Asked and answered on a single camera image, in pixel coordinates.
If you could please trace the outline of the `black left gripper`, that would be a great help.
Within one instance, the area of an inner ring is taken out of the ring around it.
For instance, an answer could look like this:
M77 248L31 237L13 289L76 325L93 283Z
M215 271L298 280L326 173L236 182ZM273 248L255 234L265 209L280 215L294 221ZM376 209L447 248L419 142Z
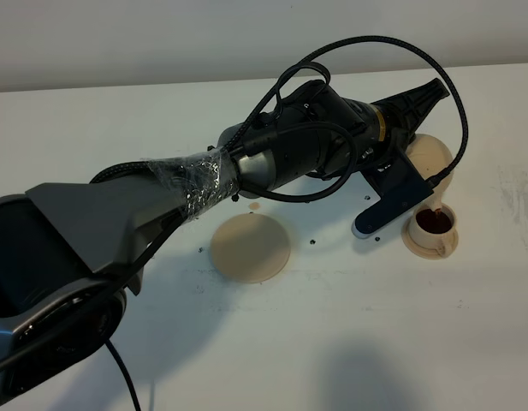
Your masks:
M232 156L245 196L275 197L302 176L330 180L330 195L359 172L383 197L409 180L406 148L434 107L447 97L435 78L411 90L364 103L310 80L243 129L227 128L218 145Z

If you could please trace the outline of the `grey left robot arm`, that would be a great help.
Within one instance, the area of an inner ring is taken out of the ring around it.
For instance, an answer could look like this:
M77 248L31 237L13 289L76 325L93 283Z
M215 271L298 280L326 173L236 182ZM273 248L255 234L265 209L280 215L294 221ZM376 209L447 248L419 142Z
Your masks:
M378 194L354 229L370 235L431 196L406 150L448 96L440 80L367 104L310 80L270 113L184 158L117 164L85 184L44 183L0 198L0 406L111 337L144 265L182 224L242 195L307 203L278 188L302 176L338 189L360 172Z

